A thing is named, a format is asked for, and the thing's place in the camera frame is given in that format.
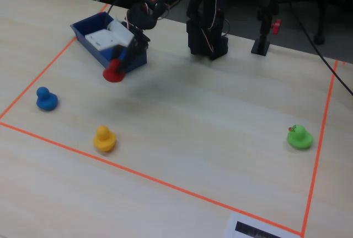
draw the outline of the light wood surface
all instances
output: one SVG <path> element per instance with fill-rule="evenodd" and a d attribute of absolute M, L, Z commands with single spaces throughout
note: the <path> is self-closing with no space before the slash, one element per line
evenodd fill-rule
<path fill-rule="evenodd" d="M 341 65 L 337 73 L 353 87 L 353 65 Z M 352 97 L 336 80 L 308 221 L 308 238 L 353 236 L 352 124 Z"/>
<path fill-rule="evenodd" d="M 1 112 L 74 37 L 69 25 L 103 6 L 90 0 L 0 0 Z"/>
<path fill-rule="evenodd" d="M 0 71 L 3 111 L 70 41 L 69 25 L 104 5 L 1 0 L 0 6 L 0 26 L 9 34 L 1 35 L 5 44 L 0 45 L 6 57 Z M 123 9 L 112 11 L 121 19 L 124 14 Z M 330 71 L 318 57 L 282 47 L 271 45 L 267 57 L 252 55 L 253 41 L 235 36 L 229 37 L 228 55 L 210 63 L 189 54 L 185 24 L 170 20 L 146 34 L 151 38 L 148 64 L 119 84 L 106 82 L 99 62 L 75 41 L 1 121 L 301 231 Z M 26 63 L 13 62 L 24 58 Z M 341 71 L 351 79 L 350 66 L 340 64 Z M 345 206 L 351 202 L 346 193 L 352 190 L 346 158 L 352 103 L 338 85 L 322 147 L 323 164 L 332 166 L 318 172 L 321 191 L 314 192 L 307 237 L 333 237 L 326 236 L 336 230 L 337 225 L 327 224 L 333 210 L 337 218 L 353 219 L 352 209 Z M 58 95 L 60 105 L 54 112 L 37 109 L 35 91 L 40 86 Z M 118 148 L 106 156 L 92 144 L 102 124 L 119 140 Z M 296 151 L 286 143 L 288 127 L 294 124 L 305 125 L 313 134 L 309 151 Z M 0 182 L 7 190 L 0 193 L 6 211 L 0 212 L 0 234 L 8 238 L 113 237 L 118 230 L 121 237 L 223 235 L 230 215 L 225 208 L 15 131 L 1 131 L 7 173 Z M 330 142 L 340 148 L 340 155 Z M 333 175 L 341 179 L 336 192 L 329 192 L 325 182 Z M 337 237 L 352 234 L 347 225 L 337 231 L 342 234 Z"/>

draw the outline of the orange tape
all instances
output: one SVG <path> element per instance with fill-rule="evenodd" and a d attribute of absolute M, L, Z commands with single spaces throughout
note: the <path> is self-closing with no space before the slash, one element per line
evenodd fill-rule
<path fill-rule="evenodd" d="M 173 185 L 173 184 L 167 183 L 167 182 L 165 182 L 165 181 L 162 181 L 162 180 L 160 180 L 160 179 L 154 178 L 154 177 L 149 176 L 149 175 L 147 175 L 147 174 L 144 174 L 144 173 L 135 171 L 135 170 L 130 169 L 130 168 L 128 168 L 128 167 L 125 167 L 125 166 L 123 166 L 123 165 L 118 165 L 118 164 L 115 163 L 115 162 L 108 161 L 108 160 L 106 160 L 106 159 L 100 158 L 100 157 L 95 156 L 95 155 L 92 155 L 92 154 L 88 154 L 88 153 L 86 153 L 86 152 L 84 152 L 84 151 L 80 151 L 80 150 L 74 149 L 74 148 L 72 148 L 72 147 L 66 146 L 66 145 L 64 145 L 64 144 L 61 144 L 61 143 L 59 143 L 59 142 L 55 142 L 55 141 L 46 139 L 46 138 L 44 138 L 44 137 L 42 137 L 42 136 L 36 135 L 36 134 L 34 134 L 34 133 L 31 133 L 31 132 L 26 131 L 26 130 L 23 130 L 23 129 L 16 128 L 16 127 L 14 127 L 14 126 L 5 124 L 5 123 L 3 123 L 3 122 L 0 122 L 0 125 L 1 125 L 1 126 L 5 126 L 6 128 L 9 128 L 9 129 L 12 129 L 12 130 L 16 130 L 16 131 L 21 132 L 21 133 L 23 133 L 23 134 L 26 134 L 26 135 L 35 137 L 35 138 L 37 138 L 37 139 L 39 139 L 39 140 L 46 141 L 46 142 L 48 142 L 48 143 L 50 143 L 50 144 L 53 144 L 53 145 L 58 146 L 58 147 L 61 147 L 61 148 L 63 148 L 63 149 L 66 149 L 66 150 L 69 150 L 69 151 L 73 151 L 73 152 L 75 152 L 75 153 L 77 153 L 77 154 L 80 154 L 80 155 L 83 155 L 83 156 L 85 156 L 85 157 L 95 159 L 95 160 L 97 160 L 97 161 L 99 161 L 99 162 L 102 162 L 102 163 L 105 163 L 105 164 L 107 164 L 107 165 L 114 166 L 114 167 L 119 168 L 119 169 L 122 169 L 122 170 L 124 170 L 124 171 L 126 171 L 126 172 L 133 173 L 133 174 L 135 174 L 135 175 L 137 175 L 137 176 L 141 176 L 141 177 L 143 177 L 143 178 L 145 178 L 145 179 L 148 179 L 148 180 L 154 181 L 154 182 L 156 182 L 156 183 L 158 183 L 158 184 L 162 184 L 162 185 L 164 185 L 164 186 L 166 186 L 166 187 L 169 187 L 169 188 L 178 190 L 178 191 L 183 192 L 183 193 L 185 193 L 185 194 L 191 195 L 191 196 L 193 196 L 193 197 L 195 197 L 195 198 L 202 199 L 202 200 L 204 200 L 204 201 L 206 201 L 206 202 L 209 202 L 209 203 L 212 203 L 212 204 L 214 204 L 214 205 L 218 205 L 218 206 L 220 206 L 220 207 L 223 207 L 223 208 L 226 208 L 226 209 L 229 209 L 229 210 L 232 210 L 232 211 L 241 213 L 241 214 L 243 214 L 243 215 L 249 216 L 249 217 L 254 218 L 254 219 L 256 219 L 256 220 L 260 220 L 260 221 L 262 221 L 262 222 L 264 222 L 264 223 L 273 225 L 273 226 L 275 226 L 275 227 L 278 227 L 278 228 L 280 228 L 280 229 L 286 230 L 286 231 L 291 232 L 291 233 L 293 233 L 293 234 L 300 235 L 300 232 L 299 232 L 299 231 L 292 230 L 292 229 L 290 229 L 290 228 L 288 228 L 288 227 L 285 227 L 285 226 L 283 226 L 283 225 L 281 225 L 281 224 L 275 223 L 275 222 L 273 222 L 273 221 L 271 221 L 271 220 L 264 219 L 264 218 L 262 218 L 262 217 L 259 217 L 259 216 L 254 215 L 254 214 L 252 214 L 252 213 L 249 213 L 249 212 L 246 212 L 246 211 L 243 211 L 243 210 L 234 208 L 234 207 L 232 207 L 232 206 L 229 206 L 229 205 L 227 205 L 227 204 L 218 202 L 218 201 L 213 200 L 213 199 L 211 199 L 211 198 L 204 197 L 203 195 L 196 194 L 196 193 L 191 192 L 191 191 L 188 191 L 188 190 L 186 190 L 186 189 L 184 189 L 184 188 L 177 187 L 177 186 L 175 186 L 175 185 Z"/>
<path fill-rule="evenodd" d="M 106 4 L 99 12 L 101 13 L 106 9 L 108 4 Z M 48 70 L 48 68 L 51 67 L 51 65 L 54 64 L 55 61 L 68 49 L 69 46 L 76 40 L 76 38 L 71 39 L 71 41 L 60 51 L 59 54 L 56 55 L 56 57 L 38 74 L 37 77 L 34 78 L 34 80 L 26 87 L 25 90 L 22 91 L 22 93 L 17 96 L 17 98 L 5 109 L 5 111 L 0 115 L 0 119 L 2 119 L 9 111 L 10 109 L 18 102 L 18 100 L 21 99 L 21 97 L 28 91 L 29 88 L 33 86 L 33 84 Z"/>
<path fill-rule="evenodd" d="M 333 69 L 335 72 L 336 72 L 336 70 L 337 70 L 337 65 L 338 65 L 338 60 L 336 60 L 336 62 L 335 62 L 335 67 L 334 67 L 334 69 Z M 320 138 L 319 138 L 319 144 L 318 144 L 318 151 L 317 151 L 317 153 L 316 153 L 316 158 L 315 158 L 315 165 L 314 165 L 313 177 L 312 177 L 312 179 L 311 179 L 311 185 L 310 185 L 310 191 L 309 191 L 309 196 L 308 196 L 308 202 L 307 202 L 307 207 L 306 207 L 306 209 L 305 209 L 305 215 L 304 215 L 304 221 L 303 221 L 303 226 L 302 226 L 302 232 L 301 232 L 301 234 L 300 234 L 301 237 L 304 237 L 305 231 L 306 231 L 306 228 L 307 228 L 307 224 L 308 224 L 308 217 L 309 217 L 311 202 L 312 202 L 312 199 L 313 199 L 313 193 L 314 193 L 316 175 L 317 175 L 317 173 L 318 173 L 318 167 L 319 167 L 319 160 L 320 160 L 322 142 L 323 142 L 323 140 L 324 140 L 327 114 L 328 114 L 328 111 L 329 111 L 329 106 L 330 106 L 330 101 L 331 101 L 331 95 L 332 95 L 332 89 L 333 89 L 333 84 L 334 84 L 334 82 L 335 82 L 335 76 L 332 74 L 332 76 L 331 76 L 331 82 L 330 82 L 330 87 L 329 87 L 329 92 L 328 92 L 328 94 L 327 94 L 327 99 L 326 99 L 326 105 L 325 105 L 324 116 L 323 116 L 322 124 L 321 124 Z"/>

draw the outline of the blue plastic bin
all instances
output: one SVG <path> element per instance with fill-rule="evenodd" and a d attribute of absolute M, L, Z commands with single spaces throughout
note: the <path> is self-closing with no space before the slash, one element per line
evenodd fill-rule
<path fill-rule="evenodd" d="M 88 17 L 85 20 L 74 23 L 71 26 L 76 34 L 77 40 L 103 65 L 103 67 L 108 68 L 109 62 L 112 59 L 119 58 L 121 61 L 124 60 L 126 54 L 126 48 L 121 51 L 116 51 L 116 47 L 111 47 L 103 51 L 98 51 L 89 41 L 86 40 L 85 36 L 87 34 L 94 33 L 96 31 L 106 28 L 105 18 L 108 16 L 110 23 L 113 18 L 106 12 L 97 13 L 94 16 Z M 147 63 L 147 53 L 140 55 L 136 58 L 132 64 L 126 68 L 126 73 L 133 71 L 134 69 Z"/>

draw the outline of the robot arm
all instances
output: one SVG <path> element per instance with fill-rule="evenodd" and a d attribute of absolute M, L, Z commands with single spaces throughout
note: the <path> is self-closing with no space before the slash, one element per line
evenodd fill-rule
<path fill-rule="evenodd" d="M 126 22 L 122 24 L 135 38 L 129 44 L 124 60 L 119 62 L 119 67 L 112 64 L 117 73 L 123 73 L 137 56 L 147 50 L 149 38 L 143 34 L 143 30 L 153 29 L 157 20 L 180 1 L 142 0 L 127 11 Z M 203 10 L 199 11 L 202 2 Z M 186 15 L 190 18 L 186 31 L 192 54 L 208 56 L 214 60 L 227 53 L 228 39 L 222 36 L 224 15 L 217 9 L 217 0 L 190 0 Z"/>

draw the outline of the red object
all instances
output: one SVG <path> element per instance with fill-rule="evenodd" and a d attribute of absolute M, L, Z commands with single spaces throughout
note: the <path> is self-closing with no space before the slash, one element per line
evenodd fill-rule
<path fill-rule="evenodd" d="M 103 77 L 108 82 L 121 82 L 125 78 L 125 71 L 116 72 L 120 65 L 121 61 L 119 59 L 111 60 L 109 67 L 103 71 Z"/>
<path fill-rule="evenodd" d="M 282 20 L 278 19 L 276 23 L 272 24 L 272 29 L 274 31 L 274 35 L 277 35 L 278 32 L 280 31 L 280 26 L 281 26 Z"/>

